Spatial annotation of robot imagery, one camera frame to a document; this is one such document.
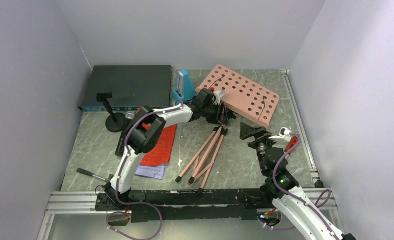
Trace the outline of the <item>blue metronome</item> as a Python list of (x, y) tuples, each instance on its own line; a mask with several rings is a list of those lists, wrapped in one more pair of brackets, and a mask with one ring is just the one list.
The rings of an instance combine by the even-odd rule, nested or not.
[(172, 99), (175, 104), (180, 102), (191, 102), (196, 97), (195, 87), (187, 70), (177, 71), (175, 85), (173, 87)]

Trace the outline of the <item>clear plastic metronome cover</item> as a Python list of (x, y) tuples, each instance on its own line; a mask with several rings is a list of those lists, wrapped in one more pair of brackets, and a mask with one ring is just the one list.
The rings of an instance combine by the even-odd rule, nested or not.
[(180, 69), (176, 73), (175, 86), (173, 88), (173, 91), (179, 97), (183, 97), (183, 93), (184, 93), (184, 79), (185, 79), (185, 76), (187, 74), (188, 74), (188, 72), (185, 69)]

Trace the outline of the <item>pink tripod music stand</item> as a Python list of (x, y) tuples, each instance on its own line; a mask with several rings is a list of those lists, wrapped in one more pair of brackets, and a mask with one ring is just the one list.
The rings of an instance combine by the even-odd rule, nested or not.
[[(195, 89), (195, 96), (200, 90), (210, 88), (225, 90), (226, 96), (221, 99), (221, 103), (226, 104), (226, 107), (232, 111), (231, 120), (241, 116), (266, 129), (280, 100), (277, 93), (221, 64), (216, 65)], [(202, 180), (199, 189), (205, 188), (219, 158), (220, 150), (226, 143), (229, 124), (215, 124), (207, 140), (176, 178), (177, 183), (185, 180), (185, 175), (190, 172), (191, 176), (187, 178), (188, 184), (192, 185)]]

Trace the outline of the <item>red sheet music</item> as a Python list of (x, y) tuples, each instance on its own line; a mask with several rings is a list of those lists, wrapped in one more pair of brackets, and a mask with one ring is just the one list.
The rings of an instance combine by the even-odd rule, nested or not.
[(177, 124), (163, 129), (161, 136), (152, 151), (140, 162), (141, 166), (158, 167), (169, 162), (176, 136)]

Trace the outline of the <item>blue sheet music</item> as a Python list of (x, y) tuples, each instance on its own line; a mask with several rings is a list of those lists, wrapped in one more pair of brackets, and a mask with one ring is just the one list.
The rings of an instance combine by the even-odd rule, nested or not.
[(139, 177), (151, 178), (162, 180), (165, 175), (165, 165), (157, 165), (157, 166), (146, 166), (146, 165), (139, 165), (135, 175)]

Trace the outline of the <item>black microphone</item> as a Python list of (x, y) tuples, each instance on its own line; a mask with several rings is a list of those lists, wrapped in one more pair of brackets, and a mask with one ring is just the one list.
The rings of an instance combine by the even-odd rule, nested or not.
[(125, 139), (128, 134), (128, 126), (132, 122), (132, 120), (135, 118), (136, 113), (134, 111), (128, 111), (125, 115), (125, 122), (118, 140), (118, 144), (115, 150), (115, 155), (117, 157), (122, 157), (125, 152)]

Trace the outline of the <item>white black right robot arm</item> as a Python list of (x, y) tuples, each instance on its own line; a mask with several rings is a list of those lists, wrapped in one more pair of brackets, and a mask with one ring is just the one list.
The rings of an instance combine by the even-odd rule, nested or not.
[(355, 239), (324, 216), (288, 171), (287, 157), (301, 142), (297, 133), (283, 127), (279, 135), (271, 136), (264, 127), (240, 123), (240, 139), (250, 137), (254, 141), (247, 145), (256, 151), (261, 173), (266, 178), (260, 188), (260, 200), (265, 207), (279, 210), (307, 240)]

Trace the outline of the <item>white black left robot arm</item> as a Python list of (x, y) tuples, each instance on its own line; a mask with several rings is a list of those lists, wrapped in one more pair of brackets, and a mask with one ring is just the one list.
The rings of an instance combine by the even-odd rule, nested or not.
[(104, 192), (109, 195), (109, 204), (116, 210), (128, 205), (128, 194), (138, 167), (145, 155), (156, 147), (165, 128), (199, 118), (220, 124), (221, 112), (226, 108), (221, 105), (221, 99), (225, 96), (224, 89), (203, 88), (190, 102), (178, 100), (177, 105), (163, 109), (142, 107), (138, 116), (127, 126), (120, 165), (114, 177), (104, 186)]

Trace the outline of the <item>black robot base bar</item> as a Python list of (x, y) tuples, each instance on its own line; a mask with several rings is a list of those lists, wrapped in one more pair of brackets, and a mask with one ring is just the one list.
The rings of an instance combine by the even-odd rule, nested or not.
[(133, 223), (148, 221), (241, 219), (254, 220), (274, 207), (262, 199), (259, 188), (207, 190), (132, 190), (118, 203), (98, 193), (97, 212), (128, 212)]

